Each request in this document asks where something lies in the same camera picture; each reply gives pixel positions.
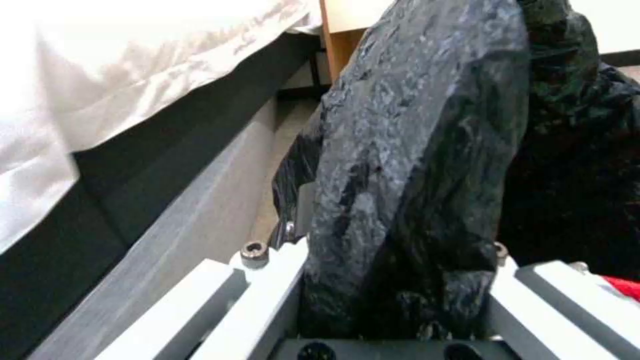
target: bolt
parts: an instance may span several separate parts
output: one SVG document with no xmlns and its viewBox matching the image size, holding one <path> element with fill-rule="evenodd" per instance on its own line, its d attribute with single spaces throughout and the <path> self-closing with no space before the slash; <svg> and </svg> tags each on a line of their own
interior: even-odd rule
<svg viewBox="0 0 640 360">
<path fill-rule="evenodd" d="M 583 261 L 576 261 L 574 263 L 570 263 L 569 266 L 572 267 L 574 270 L 577 270 L 581 274 L 589 273 L 589 265 L 587 265 L 587 263 Z"/>
<path fill-rule="evenodd" d="M 497 241 L 493 243 L 493 246 L 495 246 L 495 251 L 498 254 L 498 266 L 504 266 L 505 261 L 509 257 L 507 247 Z"/>
<path fill-rule="evenodd" d="M 284 236 L 286 242 L 294 242 L 296 236 L 296 226 L 293 221 L 287 221 L 284 228 Z"/>
<path fill-rule="evenodd" d="M 251 269 L 259 269 L 269 263 L 269 247 L 259 241 L 249 241 L 240 250 L 242 264 Z"/>
</svg>

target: black metal plate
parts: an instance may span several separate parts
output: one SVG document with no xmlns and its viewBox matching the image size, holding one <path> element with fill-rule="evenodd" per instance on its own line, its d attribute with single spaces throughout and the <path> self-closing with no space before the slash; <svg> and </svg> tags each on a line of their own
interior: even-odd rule
<svg viewBox="0 0 640 360">
<path fill-rule="evenodd" d="M 514 360 L 501 341 L 285 340 L 270 360 Z"/>
</svg>

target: wooden panel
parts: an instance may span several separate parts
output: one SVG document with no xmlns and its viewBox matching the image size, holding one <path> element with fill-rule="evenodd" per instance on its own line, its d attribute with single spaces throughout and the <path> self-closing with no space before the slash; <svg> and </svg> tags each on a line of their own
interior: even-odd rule
<svg viewBox="0 0 640 360">
<path fill-rule="evenodd" d="M 393 0 L 324 0 L 330 33 L 366 29 L 375 24 Z"/>
<path fill-rule="evenodd" d="M 320 1 L 323 16 L 323 35 L 326 44 L 326 55 L 329 60 L 329 74 L 334 82 L 340 75 L 340 71 L 349 63 L 351 54 L 358 46 L 365 29 L 345 31 L 342 33 L 330 33 L 327 21 L 326 1 Z"/>
</svg>

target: screw hole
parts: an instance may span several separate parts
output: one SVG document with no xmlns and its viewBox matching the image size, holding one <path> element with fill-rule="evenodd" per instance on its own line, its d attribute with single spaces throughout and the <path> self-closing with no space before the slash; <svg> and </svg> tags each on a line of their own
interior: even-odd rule
<svg viewBox="0 0 640 360">
<path fill-rule="evenodd" d="M 260 251 L 260 250 L 262 250 L 262 244 L 261 243 L 250 243 L 250 244 L 247 244 L 246 250 L 248 252 Z"/>
<path fill-rule="evenodd" d="M 335 351 L 324 343 L 308 343 L 298 352 L 298 360 L 337 360 Z"/>
<path fill-rule="evenodd" d="M 445 360 L 483 360 L 478 351 L 466 344 L 453 344 L 444 349 Z"/>
</svg>

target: black plastic bag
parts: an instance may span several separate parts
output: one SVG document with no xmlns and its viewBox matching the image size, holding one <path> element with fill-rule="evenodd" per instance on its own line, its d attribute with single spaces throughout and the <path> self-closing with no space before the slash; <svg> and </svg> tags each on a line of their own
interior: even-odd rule
<svg viewBox="0 0 640 360">
<path fill-rule="evenodd" d="M 282 233 L 316 182 L 302 335 L 472 335 L 528 68 L 515 0 L 396 1 L 367 30 L 273 183 Z"/>
<path fill-rule="evenodd" d="M 529 125 L 506 181 L 500 241 L 519 265 L 585 261 L 640 280 L 640 86 L 603 64 L 566 0 L 521 0 Z"/>
</svg>

